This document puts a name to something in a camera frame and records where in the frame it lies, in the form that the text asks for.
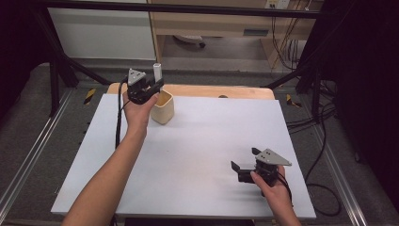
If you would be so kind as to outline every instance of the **white table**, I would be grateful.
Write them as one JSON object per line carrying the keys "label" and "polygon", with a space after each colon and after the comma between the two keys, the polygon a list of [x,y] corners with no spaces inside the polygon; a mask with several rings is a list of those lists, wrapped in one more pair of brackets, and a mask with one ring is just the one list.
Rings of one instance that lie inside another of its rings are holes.
{"label": "white table", "polygon": [[[114,151],[117,95],[105,94],[52,212],[65,215]],[[146,141],[117,214],[146,218],[270,218],[254,184],[239,183],[231,161],[253,169],[251,148],[270,148],[293,163],[286,177],[299,218],[315,218],[278,101],[174,97],[166,125],[150,120]],[[122,121],[121,137],[126,130]]]}

